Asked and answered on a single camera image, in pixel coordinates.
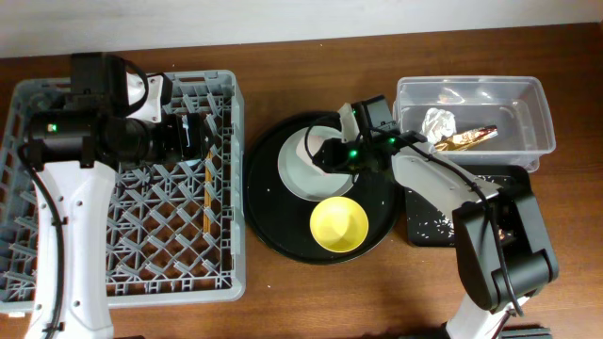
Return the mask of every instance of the white plate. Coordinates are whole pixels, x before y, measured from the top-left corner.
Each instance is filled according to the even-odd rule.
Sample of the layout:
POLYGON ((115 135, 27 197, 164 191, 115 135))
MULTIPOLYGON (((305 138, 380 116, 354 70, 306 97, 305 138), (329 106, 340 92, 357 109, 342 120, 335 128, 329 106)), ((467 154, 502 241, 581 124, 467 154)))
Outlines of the white plate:
MULTIPOLYGON (((278 170, 283 184, 291 193, 310 202, 321 202, 327 198, 344 195, 353 187, 351 175, 322 175, 304 163, 295 153, 306 130, 307 128, 303 128, 294 133, 281 147, 278 170)), ((325 139, 341 137, 341 132, 326 126, 315 126, 310 134, 325 139)))

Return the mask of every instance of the black plate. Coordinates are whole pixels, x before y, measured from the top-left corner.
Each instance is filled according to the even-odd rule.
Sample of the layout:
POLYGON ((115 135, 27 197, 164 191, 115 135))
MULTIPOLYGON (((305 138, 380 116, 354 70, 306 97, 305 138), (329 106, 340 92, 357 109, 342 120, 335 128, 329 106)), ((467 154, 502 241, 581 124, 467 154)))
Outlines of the black plate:
MULTIPOLYGON (((462 166, 465 170, 503 187, 530 187, 530 176, 519 166, 462 166)), ((418 193, 404 188, 408 240, 420 247, 454 247, 454 229, 443 222, 442 212, 418 193)))
MULTIPOLYGON (((310 233, 310 216, 318 202, 291 193, 281 181, 277 162, 281 146, 295 132, 331 112, 312 112, 282 121, 267 131, 245 160, 245 218, 257 236, 282 255, 308 264, 335 264, 356 258, 375 246, 392 229, 402 207, 401 188, 383 175, 361 175, 344 196, 367 212, 368 235, 360 247, 347 253, 322 248, 310 233)), ((338 123, 321 125, 340 129, 338 123)))

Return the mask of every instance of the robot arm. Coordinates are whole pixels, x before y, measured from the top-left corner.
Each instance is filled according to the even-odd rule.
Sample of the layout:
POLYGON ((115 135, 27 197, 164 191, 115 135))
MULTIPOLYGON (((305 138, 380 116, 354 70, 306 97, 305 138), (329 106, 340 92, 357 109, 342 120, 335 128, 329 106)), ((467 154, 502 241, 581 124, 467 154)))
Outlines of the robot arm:
POLYGON ((495 337, 509 316, 521 314, 521 304, 557 278, 557 260, 528 187, 489 183, 437 153, 423 136, 401 134, 383 96, 342 107, 339 119, 343 140, 324 140, 314 154, 306 150, 314 166, 330 173, 389 173, 453 221, 467 296, 444 337, 495 337), (358 131, 356 138, 350 130, 358 131))
POLYGON ((105 266, 116 169, 203 158, 213 144, 199 114, 162 113, 171 100, 164 74, 147 77, 119 57, 84 54, 72 56, 71 80, 71 92, 53 110, 31 118, 20 149, 39 208, 37 288, 26 338, 113 336, 105 266))

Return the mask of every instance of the round black tray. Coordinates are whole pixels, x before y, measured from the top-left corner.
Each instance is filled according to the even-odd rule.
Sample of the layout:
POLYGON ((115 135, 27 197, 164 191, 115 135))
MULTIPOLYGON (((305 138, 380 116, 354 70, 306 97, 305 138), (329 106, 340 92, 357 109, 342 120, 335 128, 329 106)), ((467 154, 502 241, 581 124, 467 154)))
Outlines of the round black tray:
MULTIPOLYGON (((278 173, 283 143, 317 118, 332 112, 300 114, 278 123, 246 154, 243 178, 245 218, 257 236, 282 255, 307 264, 335 264, 356 258, 381 242, 403 208, 402 189, 382 174, 362 174, 344 196, 358 202, 368 215, 368 235, 356 250, 334 253, 322 248, 310 233, 310 216, 318 202, 291 193, 278 173)), ((321 125, 340 129, 337 122, 321 125)))

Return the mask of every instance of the gold snack wrapper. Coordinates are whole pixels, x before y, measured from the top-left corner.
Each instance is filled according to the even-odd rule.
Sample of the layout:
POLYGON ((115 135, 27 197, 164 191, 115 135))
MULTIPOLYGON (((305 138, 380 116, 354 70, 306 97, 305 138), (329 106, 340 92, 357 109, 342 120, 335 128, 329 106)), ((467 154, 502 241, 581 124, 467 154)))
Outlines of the gold snack wrapper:
POLYGON ((438 151, 464 151, 497 135, 498 129, 494 125, 476 128, 436 143, 435 149, 438 151))

